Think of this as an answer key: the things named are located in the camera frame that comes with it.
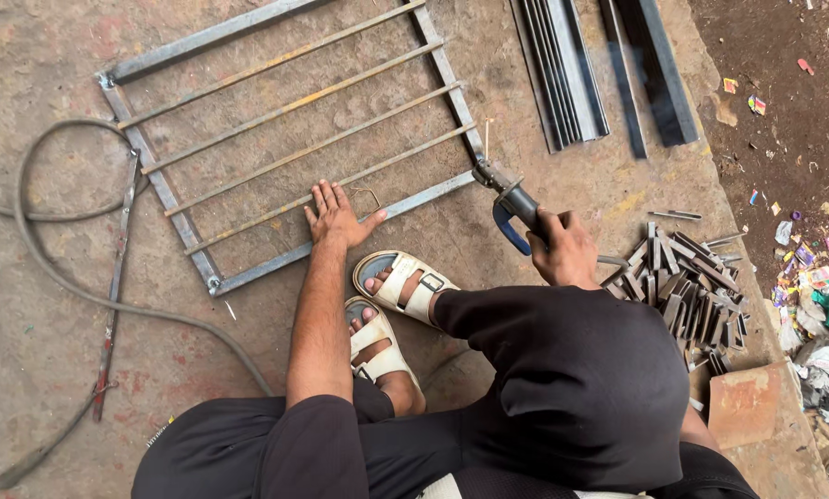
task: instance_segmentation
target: steel frame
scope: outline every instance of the steel frame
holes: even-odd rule
[[[426,0],[403,1],[404,4],[402,6],[391,11],[385,12],[380,16],[368,19],[362,23],[357,24],[356,26],[343,29],[338,33],[335,33],[329,37],[324,37],[321,40],[318,40],[314,43],[308,43],[296,49],[295,51],[290,51],[285,54],[282,54],[257,66],[250,67],[244,70],[243,72],[234,74],[232,76],[224,78],[219,82],[215,82],[214,84],[207,85],[201,89],[198,89],[197,91],[179,97],[174,101],[165,103],[161,106],[141,113],[136,112],[135,109],[132,107],[131,101],[125,95],[125,92],[121,85],[137,80],[140,77],[150,74],[162,67],[170,66],[184,59],[188,59],[195,54],[198,54],[202,51],[209,49],[210,47],[213,47],[214,45],[226,43],[229,40],[235,37],[240,37],[256,28],[263,28],[289,15],[305,12],[309,8],[320,6],[326,3],[327,0],[276,0],[275,2],[267,6],[254,9],[253,11],[247,12],[241,16],[228,19],[227,21],[224,21],[211,28],[204,29],[202,31],[199,31],[198,33],[194,33],[187,37],[176,40],[175,42],[168,43],[167,45],[156,48],[153,51],[148,51],[147,53],[144,53],[129,61],[121,62],[112,69],[97,75],[102,91],[106,96],[107,101],[110,104],[110,107],[113,108],[116,119],[119,121],[119,128],[125,131],[125,133],[128,136],[128,140],[131,142],[132,146],[135,149],[137,149],[140,153],[140,164],[142,166],[141,172],[149,176],[149,179],[155,188],[155,192],[159,196],[159,199],[162,201],[162,204],[165,208],[165,216],[169,217],[171,222],[174,224],[177,234],[180,236],[181,241],[186,247],[185,254],[190,256],[193,260],[196,269],[199,271],[199,274],[202,277],[202,280],[204,281],[205,286],[208,288],[209,294],[212,297],[218,297],[232,289],[239,288],[240,286],[243,286],[244,284],[251,282],[252,280],[258,277],[264,276],[270,272],[277,270],[278,268],[284,267],[287,264],[295,262],[309,255],[309,253],[312,250],[312,243],[303,244],[298,248],[292,249],[284,254],[271,258],[257,266],[248,268],[247,270],[244,270],[238,274],[223,276],[223,274],[220,272],[219,268],[215,264],[214,259],[210,255],[209,246],[226,238],[229,238],[232,235],[235,235],[239,232],[247,230],[255,225],[263,223],[265,220],[271,219],[280,213],[284,213],[287,210],[301,206],[304,203],[310,201],[311,196],[304,196],[295,201],[289,202],[280,208],[265,213],[257,219],[245,222],[242,225],[228,229],[227,231],[224,231],[214,237],[211,237],[208,240],[203,239],[199,235],[195,223],[193,222],[189,214],[186,212],[186,209],[195,206],[196,204],[205,201],[213,196],[225,193],[233,187],[238,187],[241,184],[248,182],[249,180],[257,176],[263,175],[268,171],[278,168],[279,166],[291,163],[292,161],[300,157],[303,157],[306,154],[319,150],[320,148],[328,146],[338,140],[344,139],[345,137],[349,137],[353,133],[357,133],[360,130],[364,130],[378,122],[390,118],[391,116],[397,115],[401,112],[404,112],[407,109],[418,106],[431,98],[439,97],[440,95],[446,96],[449,106],[452,109],[454,120],[458,125],[457,129],[445,133],[444,135],[432,139],[424,144],[421,144],[420,146],[409,149],[404,153],[400,153],[397,156],[394,156],[388,160],[378,163],[353,176],[348,176],[347,178],[341,180],[339,183],[342,185],[349,184],[364,177],[365,175],[369,175],[378,170],[386,168],[386,166],[397,163],[416,153],[420,153],[421,151],[424,151],[430,148],[431,146],[435,146],[437,144],[445,142],[446,140],[450,140],[458,136],[463,137],[467,153],[469,153],[470,159],[473,162],[473,164],[476,164],[476,162],[478,162],[478,160],[483,157],[482,139],[479,137],[479,132],[475,130],[475,123],[473,122],[473,117],[470,115],[469,109],[467,108],[466,102],[464,101],[463,92],[460,89],[460,83],[455,78],[452,66],[448,62],[448,57],[445,54],[444,49],[442,48],[442,37],[440,37],[436,32],[436,29],[433,26],[433,22],[430,19],[430,15],[427,12],[427,8],[425,5]],[[155,118],[156,116],[160,116],[164,113],[167,113],[168,111],[180,108],[201,97],[210,95],[215,91],[219,91],[220,89],[226,88],[230,85],[237,84],[256,74],[263,73],[264,71],[270,68],[279,66],[288,61],[292,61],[304,54],[310,53],[311,51],[316,51],[322,47],[340,41],[343,38],[350,37],[355,33],[360,33],[367,28],[372,28],[387,20],[404,14],[408,14],[411,17],[413,26],[418,32],[420,41],[423,43],[423,45],[420,48],[414,51],[410,51],[405,55],[396,58],[395,60],[385,62],[381,65],[373,67],[372,69],[369,69],[368,71],[364,71],[363,73],[357,74],[356,76],[344,80],[339,84],[331,85],[329,87],[324,88],[322,91],[298,99],[297,101],[291,104],[283,106],[282,108],[273,109],[266,115],[260,116],[249,122],[243,123],[243,125],[240,125],[232,130],[228,130],[222,134],[219,134],[212,139],[205,140],[194,146],[191,146],[183,152],[173,154],[168,158],[160,160],[154,153],[154,149],[149,141],[149,138],[146,136],[145,132],[140,128],[141,123]],[[436,68],[437,73],[439,74],[442,88],[437,89],[435,91],[431,91],[430,93],[422,97],[418,97],[415,100],[403,106],[391,109],[383,115],[376,116],[375,118],[372,118],[367,122],[363,122],[327,140],[323,140],[315,146],[310,146],[306,149],[297,151],[296,153],[292,153],[276,162],[273,162],[272,164],[254,170],[248,175],[236,178],[224,186],[209,191],[209,193],[205,195],[201,195],[188,201],[181,201],[177,198],[175,190],[170,182],[168,172],[166,170],[166,167],[168,167],[169,165],[175,164],[193,154],[199,153],[200,151],[203,151],[208,147],[214,146],[216,144],[219,144],[220,142],[229,140],[232,137],[240,135],[246,131],[252,130],[254,127],[259,126],[260,124],[263,124],[267,121],[287,114],[288,112],[305,106],[313,102],[314,100],[328,96],[331,93],[340,91],[341,89],[350,87],[351,85],[355,85],[356,83],[361,82],[364,79],[369,78],[375,74],[379,74],[384,70],[390,69],[391,67],[397,66],[406,61],[410,61],[414,58],[426,54],[430,55],[433,65]],[[427,203],[442,195],[450,193],[453,190],[463,187],[466,184],[469,184],[473,181],[474,178],[470,171],[465,171],[460,175],[453,176],[452,178],[449,178],[435,186],[427,188],[416,195],[412,195],[399,202],[389,205],[385,208],[385,210],[387,211],[387,219],[391,219],[402,213],[407,212],[408,210],[412,210],[424,203]]]

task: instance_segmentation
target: hose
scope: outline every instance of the hose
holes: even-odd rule
[[[26,154],[23,156],[21,169],[17,174],[17,181],[14,186],[13,206],[11,209],[7,209],[0,206],[0,215],[5,215],[14,218],[14,221],[17,224],[17,228],[20,231],[21,241],[27,247],[27,250],[29,250],[30,255],[32,255],[32,258],[40,267],[42,267],[42,270],[44,270],[45,273],[48,274],[48,276],[50,276],[61,287],[71,291],[79,298],[105,306],[107,308],[114,309],[119,312],[137,313],[138,315],[144,315],[145,317],[165,319],[168,321],[174,321],[176,323],[188,324],[190,326],[195,326],[200,329],[205,329],[206,331],[216,336],[218,339],[220,339],[227,346],[230,347],[230,350],[236,354],[236,357],[239,358],[239,360],[242,362],[245,368],[251,373],[251,375],[254,378],[254,381],[257,383],[257,386],[259,386],[260,389],[264,391],[266,396],[271,397],[272,390],[270,389],[270,386],[266,384],[264,377],[261,376],[260,372],[255,367],[253,361],[251,360],[251,357],[248,357],[248,354],[245,353],[245,351],[242,349],[242,346],[240,346],[234,339],[232,339],[230,334],[227,334],[221,328],[218,328],[217,326],[214,326],[212,324],[208,324],[204,321],[200,321],[198,319],[188,317],[187,315],[183,315],[180,313],[164,312],[161,310],[143,308],[120,302],[113,302],[104,298],[94,296],[88,291],[79,288],[76,285],[76,283],[70,282],[63,275],[57,272],[57,269],[55,269],[54,266],[51,265],[48,259],[43,255],[42,249],[39,244],[39,240],[37,239],[36,235],[33,234],[30,230],[30,220],[41,222],[68,222],[75,220],[90,219],[92,217],[97,217],[98,215],[102,215],[104,213],[108,213],[112,210],[115,210],[119,208],[122,204],[122,201],[120,200],[118,202],[110,203],[110,205],[100,208],[98,210],[75,214],[30,213],[26,210],[26,187],[27,182],[29,180],[30,166],[32,165],[33,159],[36,156],[36,152],[38,151],[42,143],[45,141],[45,139],[50,137],[51,134],[53,134],[55,131],[73,126],[95,126],[104,130],[109,130],[115,133],[117,136],[121,137],[126,143],[128,142],[128,139],[127,137],[125,137],[124,132],[119,130],[119,128],[116,127],[115,124],[106,120],[99,120],[93,118],[73,118],[54,122],[54,124],[48,127],[47,130],[45,130],[38,137],[36,137],[36,139],[27,149]],[[146,187],[147,184],[148,182],[145,180],[145,178],[143,178],[138,183],[138,188],[143,189]],[[37,466],[39,466],[47,457],[47,455],[54,448],[56,448],[65,439],[66,436],[72,433],[73,429],[76,427],[76,425],[78,425],[78,422],[82,419],[82,416],[88,410],[88,407],[91,406],[91,402],[94,400],[94,397],[96,395],[97,393],[95,393],[94,391],[92,391],[88,395],[87,399],[79,408],[75,417],[73,417],[60,432],[57,432],[54,435],[54,437],[52,437],[51,443],[43,446],[42,448],[38,448],[30,452],[29,454],[24,456],[20,461],[18,461],[14,466],[1,473],[0,490],[13,487],[18,482],[20,482],[20,480],[22,480],[23,477],[28,475]]]

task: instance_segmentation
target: man's right hand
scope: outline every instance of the man's right hand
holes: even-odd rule
[[[551,286],[600,289],[595,281],[599,249],[575,212],[554,215],[538,207],[538,218],[547,234],[546,244],[534,232],[526,232],[525,236],[531,244],[531,261],[540,276]]]

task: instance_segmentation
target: black pants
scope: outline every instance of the black pants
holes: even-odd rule
[[[354,406],[372,497],[413,497],[465,467],[515,471],[578,490],[637,493],[682,477],[688,403],[682,357],[661,316],[605,291],[509,287],[448,291],[436,322],[497,370],[463,409],[391,418],[370,383]],[[209,401],[150,448],[132,497],[256,496],[265,439],[283,398]]]

